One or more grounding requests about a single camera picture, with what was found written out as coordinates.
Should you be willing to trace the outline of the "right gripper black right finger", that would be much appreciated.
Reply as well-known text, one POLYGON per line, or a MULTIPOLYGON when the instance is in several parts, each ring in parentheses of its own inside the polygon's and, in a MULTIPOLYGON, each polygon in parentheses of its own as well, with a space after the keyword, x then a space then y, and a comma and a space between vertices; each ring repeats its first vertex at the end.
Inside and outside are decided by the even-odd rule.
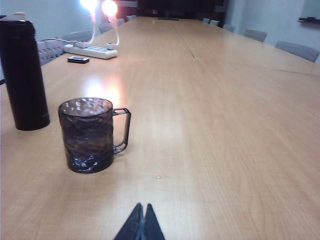
POLYGON ((147 205, 144 218, 144 238, 146 240, 165 240, 153 206, 147 205))

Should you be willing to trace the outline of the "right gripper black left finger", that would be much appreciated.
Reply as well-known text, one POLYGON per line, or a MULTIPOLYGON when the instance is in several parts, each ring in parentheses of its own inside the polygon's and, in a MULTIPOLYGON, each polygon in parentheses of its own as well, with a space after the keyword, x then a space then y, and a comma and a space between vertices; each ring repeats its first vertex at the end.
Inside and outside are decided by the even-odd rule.
POLYGON ((137 203, 114 240, 140 240, 143 222, 143 206, 137 203))

